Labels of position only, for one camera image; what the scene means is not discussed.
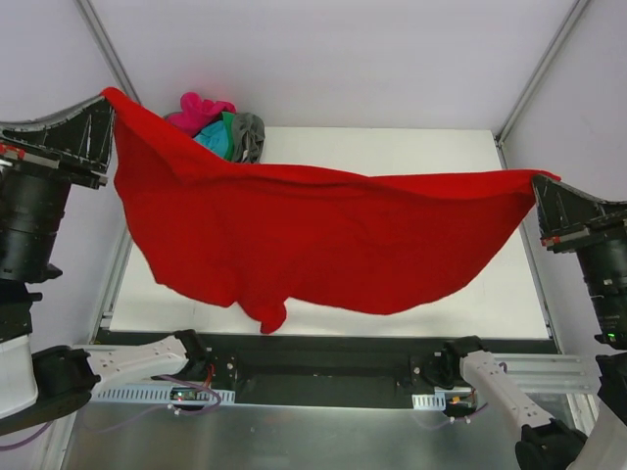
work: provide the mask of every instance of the red cloth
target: red cloth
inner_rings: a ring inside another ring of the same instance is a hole
[[[537,170],[366,177],[231,164],[117,89],[103,94],[117,112],[116,188],[156,281],[237,302],[263,333],[281,326],[288,297],[376,314],[446,297],[535,202]]]

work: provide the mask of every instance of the metal frame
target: metal frame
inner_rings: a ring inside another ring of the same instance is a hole
[[[507,137],[511,134],[511,131],[516,126],[520,115],[525,110],[533,96],[538,91],[540,84],[542,83],[547,72],[551,68],[551,65],[555,62],[555,59],[562,50],[564,44],[568,40],[570,33],[574,30],[575,26],[581,20],[584,12],[590,6],[592,0],[575,0],[572,7],[566,14],[563,22],[559,26],[559,29],[555,33],[555,36],[549,43],[549,47],[543,54],[540,62],[531,73],[529,80],[527,81],[522,93],[516,100],[511,112],[506,118],[501,130],[497,133],[497,146],[501,147],[506,141]]]

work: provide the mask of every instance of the cable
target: cable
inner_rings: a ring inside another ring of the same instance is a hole
[[[485,411],[485,409],[488,407],[488,403],[483,403],[481,406],[479,406],[479,408],[477,408],[477,410],[472,413],[469,414],[468,416],[464,416],[463,418],[449,418],[446,421],[442,421],[441,423],[435,424],[433,426],[430,426],[428,424],[424,424],[422,421],[420,421],[417,417],[416,417],[416,413],[412,413],[411,414],[411,418],[413,419],[413,421],[415,421],[415,423],[420,426],[422,429],[425,429],[427,431],[437,431],[439,429],[442,429],[450,424],[455,424],[455,423],[459,423],[461,421],[464,421],[466,423],[470,423],[470,419],[476,417],[478,414],[482,413],[483,411]]]
[[[220,395],[208,388],[208,387],[204,387],[202,385],[197,385],[191,382],[186,382],[184,380],[178,380],[175,379],[174,377],[171,377],[169,375],[160,375],[159,376],[161,379],[167,380],[169,382],[173,382],[174,384],[178,384],[178,385],[182,385],[183,387],[189,387],[190,389],[196,389],[199,390],[201,392],[205,392],[207,394],[209,394],[210,396],[212,396],[214,399],[216,399],[216,402],[209,405],[209,406],[204,406],[203,409],[198,410],[198,411],[187,411],[185,409],[180,409],[177,408],[174,411],[174,414],[179,415],[182,414],[183,416],[200,416],[203,414],[208,414],[214,410],[216,410],[216,408],[222,403],[222,398],[220,397]],[[121,423],[118,424],[114,424],[113,426],[109,426],[108,428],[103,428],[103,429],[96,429],[96,428],[92,428],[91,426],[89,426],[87,423],[85,423],[85,413],[84,411],[81,412],[81,420],[80,420],[80,425],[82,427],[84,427],[87,431],[94,433],[94,434],[105,434],[105,433],[109,433],[111,431],[116,431],[116,429],[120,429],[123,428],[125,426],[128,426],[132,423],[134,423],[135,421],[139,420],[140,418],[143,418],[144,416],[146,416],[147,414],[152,413],[153,411],[157,411],[158,409],[173,409],[174,406],[169,403],[169,404],[155,404],[147,409],[144,409],[143,411],[141,411],[140,413],[137,413],[136,415],[126,419],[125,421],[122,421]]]
[[[24,446],[32,443],[35,439],[37,439],[39,436],[41,436],[43,433],[45,433],[46,430],[50,426],[52,426],[52,421],[44,424],[37,431],[35,431],[35,433],[32,436],[30,436],[29,438],[24,439],[23,441],[19,441],[18,443],[11,444],[9,446],[0,446],[0,452],[6,452],[6,451],[9,451],[9,450],[15,450],[16,448],[24,447]]]

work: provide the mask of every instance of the robotic arm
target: robotic arm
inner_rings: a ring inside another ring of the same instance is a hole
[[[107,388],[207,368],[191,330],[117,352],[30,354],[30,308],[42,296],[26,284],[62,274],[49,259],[68,194],[73,184],[107,183],[113,119],[96,97],[36,121],[0,122],[0,436],[77,411]]]
[[[627,350],[627,203],[611,203],[544,175],[534,178],[542,243],[575,252],[601,325],[596,339]],[[600,355],[600,413],[589,438],[540,408],[506,376],[477,337],[448,342],[421,376],[434,387],[463,381],[496,408],[517,441],[522,470],[627,469],[627,352]]]

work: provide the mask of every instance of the black mount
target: black mount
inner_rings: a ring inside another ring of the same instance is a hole
[[[542,244],[577,254],[602,333],[627,350],[627,202],[610,202],[545,175],[533,177]]]
[[[0,122],[0,343],[32,332],[41,300],[26,283],[59,277],[49,263],[72,184],[107,182],[114,111],[95,97],[49,117]],[[35,404],[0,419],[0,436],[70,414],[100,380],[83,350],[55,347],[32,355]]]
[[[537,428],[523,426],[515,447],[516,459],[521,470],[566,470],[587,439],[557,419]]]
[[[429,356],[420,367],[420,377],[433,387],[450,390],[467,385],[461,378],[459,362],[476,351],[487,351],[478,336],[467,336],[447,341],[439,355]]]
[[[627,352],[598,355],[601,370],[599,398],[627,426]]]

